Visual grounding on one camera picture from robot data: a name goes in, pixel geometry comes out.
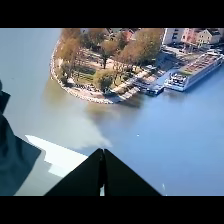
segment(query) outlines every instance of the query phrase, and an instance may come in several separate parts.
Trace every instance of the blue water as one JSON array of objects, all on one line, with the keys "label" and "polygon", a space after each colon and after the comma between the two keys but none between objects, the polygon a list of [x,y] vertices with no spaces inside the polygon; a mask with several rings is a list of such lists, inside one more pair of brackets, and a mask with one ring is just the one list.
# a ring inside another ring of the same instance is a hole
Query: blue water
[{"label": "blue water", "polygon": [[86,155],[108,148],[163,195],[224,195],[224,66],[186,93],[98,105],[49,79],[59,34],[0,29],[0,78],[11,94],[5,115],[16,135]]}]

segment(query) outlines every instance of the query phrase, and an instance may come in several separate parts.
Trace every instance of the white ship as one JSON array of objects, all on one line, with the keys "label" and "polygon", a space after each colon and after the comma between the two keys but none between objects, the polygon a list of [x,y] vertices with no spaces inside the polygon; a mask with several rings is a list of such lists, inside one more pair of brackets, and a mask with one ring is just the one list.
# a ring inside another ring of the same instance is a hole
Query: white ship
[{"label": "white ship", "polygon": [[219,52],[208,51],[172,74],[164,83],[164,87],[185,91],[197,81],[219,67],[224,61],[224,55]]}]

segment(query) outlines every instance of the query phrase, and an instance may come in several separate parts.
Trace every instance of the river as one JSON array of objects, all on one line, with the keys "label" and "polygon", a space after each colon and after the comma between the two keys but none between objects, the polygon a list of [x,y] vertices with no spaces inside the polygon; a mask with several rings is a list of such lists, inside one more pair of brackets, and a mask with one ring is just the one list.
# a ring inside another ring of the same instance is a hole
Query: river
[{"label": "river", "polygon": [[16,135],[90,155],[108,148],[163,195],[224,195],[224,66],[186,93],[117,105],[75,98],[49,78],[60,29],[0,29],[0,79]]}]

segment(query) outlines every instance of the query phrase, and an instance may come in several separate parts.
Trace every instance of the dark sleeve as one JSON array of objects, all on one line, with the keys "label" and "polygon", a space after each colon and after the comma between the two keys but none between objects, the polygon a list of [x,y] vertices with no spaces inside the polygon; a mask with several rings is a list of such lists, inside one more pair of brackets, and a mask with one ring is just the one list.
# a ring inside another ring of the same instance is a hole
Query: dark sleeve
[{"label": "dark sleeve", "polygon": [[40,152],[16,137],[0,112],[0,196],[11,196],[19,190]]}]

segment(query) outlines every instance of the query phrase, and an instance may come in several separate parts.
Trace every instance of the riverbank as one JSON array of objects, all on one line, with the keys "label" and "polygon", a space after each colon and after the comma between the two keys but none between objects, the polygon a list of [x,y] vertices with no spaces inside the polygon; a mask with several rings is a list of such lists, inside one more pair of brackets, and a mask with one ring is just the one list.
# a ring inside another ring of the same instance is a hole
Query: riverbank
[{"label": "riverbank", "polygon": [[[139,88],[133,87],[122,95],[117,94],[116,96],[113,96],[113,97],[109,97],[109,96],[106,97],[103,95],[103,93],[91,92],[87,90],[82,90],[80,88],[65,87],[62,81],[58,79],[57,74],[55,72],[55,53],[57,51],[59,44],[60,44],[60,40],[57,41],[55,48],[53,50],[53,53],[51,55],[50,72],[51,72],[52,78],[60,85],[60,87],[64,89],[66,92],[70,93],[71,95],[83,100],[94,102],[94,103],[113,104],[113,103],[125,101],[140,91]],[[135,79],[139,77],[144,77],[145,75],[146,73],[143,72],[143,74],[138,74]],[[132,83],[133,83],[132,80],[127,80],[125,83],[122,83],[120,86],[113,89],[112,92],[116,94],[120,89],[130,86]]]}]

